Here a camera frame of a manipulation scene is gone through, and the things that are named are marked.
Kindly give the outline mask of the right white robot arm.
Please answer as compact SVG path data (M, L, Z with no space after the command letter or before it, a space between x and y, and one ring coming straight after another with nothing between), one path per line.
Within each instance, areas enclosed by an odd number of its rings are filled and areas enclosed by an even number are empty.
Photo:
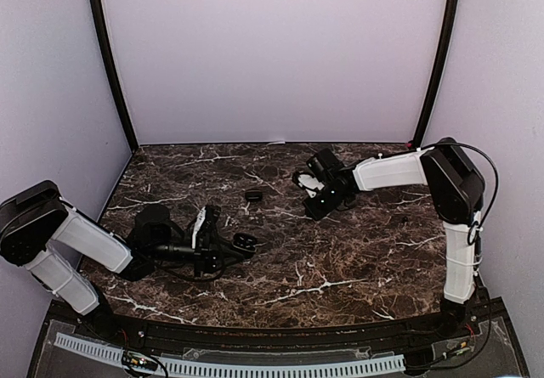
M494 161L482 150L453 138L393 154L377 154L346 165L330 149L306 162L292 181L307 196L303 207L315 221L327 217L360 193L424 186L445 231L445 302L463 305L476 290L481 263L481 232L493 204L485 202L485 178L469 153Z

